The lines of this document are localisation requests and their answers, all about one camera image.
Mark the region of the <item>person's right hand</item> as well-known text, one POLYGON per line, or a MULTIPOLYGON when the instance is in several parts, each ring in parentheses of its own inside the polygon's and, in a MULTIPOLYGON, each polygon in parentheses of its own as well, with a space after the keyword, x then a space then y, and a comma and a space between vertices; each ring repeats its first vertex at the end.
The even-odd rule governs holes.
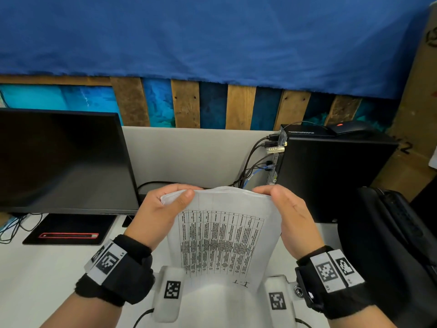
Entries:
POLYGON ((281 185, 258 186, 252 191, 271 197, 281 215, 283 244, 293 258, 299 260, 325 245, 302 198, 281 185))

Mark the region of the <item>person's left hand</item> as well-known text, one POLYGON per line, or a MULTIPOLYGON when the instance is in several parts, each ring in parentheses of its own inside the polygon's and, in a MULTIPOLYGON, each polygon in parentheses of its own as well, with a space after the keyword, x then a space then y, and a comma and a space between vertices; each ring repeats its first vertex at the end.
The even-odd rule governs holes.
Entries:
POLYGON ((155 250, 172 228, 172 226, 167 226, 167 205, 161 203, 161 197, 178 191, 182 193, 188 189, 203 190, 194 185, 176 183, 148 192, 124 235, 147 246, 152 251, 155 250))

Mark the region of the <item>white printed paper sheet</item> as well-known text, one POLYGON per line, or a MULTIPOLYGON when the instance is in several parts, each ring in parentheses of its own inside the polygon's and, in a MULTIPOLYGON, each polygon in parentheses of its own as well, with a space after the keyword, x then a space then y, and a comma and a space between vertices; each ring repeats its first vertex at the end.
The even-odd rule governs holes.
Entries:
POLYGON ((256 293, 281 235, 269 195, 236 187, 195 190, 167 235, 171 265, 188 290, 211 285, 256 293))

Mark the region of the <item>person's left forearm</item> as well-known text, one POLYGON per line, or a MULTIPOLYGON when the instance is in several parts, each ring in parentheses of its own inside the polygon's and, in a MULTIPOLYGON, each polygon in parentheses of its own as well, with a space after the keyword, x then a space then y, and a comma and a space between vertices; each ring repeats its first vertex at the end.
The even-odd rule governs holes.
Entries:
POLYGON ((121 314, 122 307, 72 293, 40 328, 116 328, 121 314))

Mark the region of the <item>grey desk partition panel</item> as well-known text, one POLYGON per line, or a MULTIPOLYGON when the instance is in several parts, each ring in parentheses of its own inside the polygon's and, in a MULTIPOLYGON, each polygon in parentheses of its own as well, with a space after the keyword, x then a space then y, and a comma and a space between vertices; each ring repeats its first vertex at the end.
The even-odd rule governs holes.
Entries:
POLYGON ((152 181, 199 187, 232 184, 255 143, 276 131, 122 127, 137 186, 152 181))

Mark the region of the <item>black right wrist band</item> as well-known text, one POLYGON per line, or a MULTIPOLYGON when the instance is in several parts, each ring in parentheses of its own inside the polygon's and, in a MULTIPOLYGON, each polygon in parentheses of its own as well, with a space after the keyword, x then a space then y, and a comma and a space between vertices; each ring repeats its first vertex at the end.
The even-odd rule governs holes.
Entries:
POLYGON ((340 249, 323 246, 297 261, 297 282, 307 307, 329 320, 374 305, 363 277, 340 249))

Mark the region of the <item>black wrist band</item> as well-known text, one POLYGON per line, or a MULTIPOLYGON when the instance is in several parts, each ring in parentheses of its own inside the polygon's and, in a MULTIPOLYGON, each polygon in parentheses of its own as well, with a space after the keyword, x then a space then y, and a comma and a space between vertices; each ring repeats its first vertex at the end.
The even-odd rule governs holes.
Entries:
POLYGON ((74 292, 84 298, 98 298, 119 308, 137 304, 154 283, 152 250, 126 235, 109 240, 85 265, 85 274, 74 292))
POLYGON ((340 249, 323 246, 297 261, 297 282, 307 307, 329 320, 374 305, 363 277, 340 249))

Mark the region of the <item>white marker block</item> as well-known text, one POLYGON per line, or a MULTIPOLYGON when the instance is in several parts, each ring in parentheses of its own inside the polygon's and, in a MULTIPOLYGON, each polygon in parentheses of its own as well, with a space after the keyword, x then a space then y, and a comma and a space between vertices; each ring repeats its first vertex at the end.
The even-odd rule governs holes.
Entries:
POLYGON ((290 286, 285 275, 270 276, 264 282, 273 328, 298 328, 290 286))
POLYGON ((183 268, 164 265, 154 277, 152 318, 157 323, 174 323, 180 312, 186 273, 183 268))

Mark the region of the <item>wooden pallet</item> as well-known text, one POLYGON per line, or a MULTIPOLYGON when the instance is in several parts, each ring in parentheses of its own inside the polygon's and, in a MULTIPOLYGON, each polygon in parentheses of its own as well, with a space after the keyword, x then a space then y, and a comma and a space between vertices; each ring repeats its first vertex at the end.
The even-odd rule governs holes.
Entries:
POLYGON ((386 131, 399 102, 177 79, 1 75, 0 84, 112 87, 123 125, 274 130, 282 124, 365 121, 386 131))

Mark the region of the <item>black computer mouse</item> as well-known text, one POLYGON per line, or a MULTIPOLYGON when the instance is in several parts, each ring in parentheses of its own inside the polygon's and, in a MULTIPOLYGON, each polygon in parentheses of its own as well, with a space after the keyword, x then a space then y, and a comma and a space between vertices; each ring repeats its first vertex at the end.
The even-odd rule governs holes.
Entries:
POLYGON ((371 133, 374 128, 364 121, 345 121, 326 126, 327 130, 336 136, 342 136, 351 133, 371 133))

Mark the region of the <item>black bag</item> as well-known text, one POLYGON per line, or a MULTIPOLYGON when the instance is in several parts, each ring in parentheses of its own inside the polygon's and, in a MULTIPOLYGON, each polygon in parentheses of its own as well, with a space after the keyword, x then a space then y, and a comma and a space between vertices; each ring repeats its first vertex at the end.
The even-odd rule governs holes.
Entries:
POLYGON ((437 328, 437 237, 401 193, 356 189, 338 234, 370 298, 398 328, 437 328))

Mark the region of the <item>black computer monitor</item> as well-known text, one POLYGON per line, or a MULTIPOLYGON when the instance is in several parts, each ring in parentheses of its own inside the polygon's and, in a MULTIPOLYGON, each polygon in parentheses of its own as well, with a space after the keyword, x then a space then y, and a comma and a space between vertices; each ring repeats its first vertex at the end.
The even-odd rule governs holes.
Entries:
POLYGON ((118 113, 0 108, 0 211, 134 214, 118 113))

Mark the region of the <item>brown cardboard box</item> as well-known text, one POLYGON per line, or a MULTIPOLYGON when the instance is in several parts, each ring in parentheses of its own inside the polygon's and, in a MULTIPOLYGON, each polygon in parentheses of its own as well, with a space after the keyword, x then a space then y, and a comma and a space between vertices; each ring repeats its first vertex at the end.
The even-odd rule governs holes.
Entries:
POLYGON ((389 129, 399 147, 373 182, 412 201, 437 176, 429 162, 437 147, 437 0, 417 49, 389 129))

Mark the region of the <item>blue cloth curtain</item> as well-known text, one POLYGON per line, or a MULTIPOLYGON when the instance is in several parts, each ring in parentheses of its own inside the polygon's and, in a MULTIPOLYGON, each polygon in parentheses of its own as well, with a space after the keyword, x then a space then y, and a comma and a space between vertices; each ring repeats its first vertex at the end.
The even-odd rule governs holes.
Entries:
POLYGON ((434 0, 0 0, 0 73, 397 99, 434 0))

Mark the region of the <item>teal plastic tarp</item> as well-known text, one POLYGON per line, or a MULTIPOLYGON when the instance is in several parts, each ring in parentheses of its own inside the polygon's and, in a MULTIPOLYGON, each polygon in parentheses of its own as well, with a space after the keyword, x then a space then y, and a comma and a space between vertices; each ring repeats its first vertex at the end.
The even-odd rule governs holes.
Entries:
POLYGON ((0 84, 0 106, 14 109, 117 113, 123 124, 112 87, 0 84))

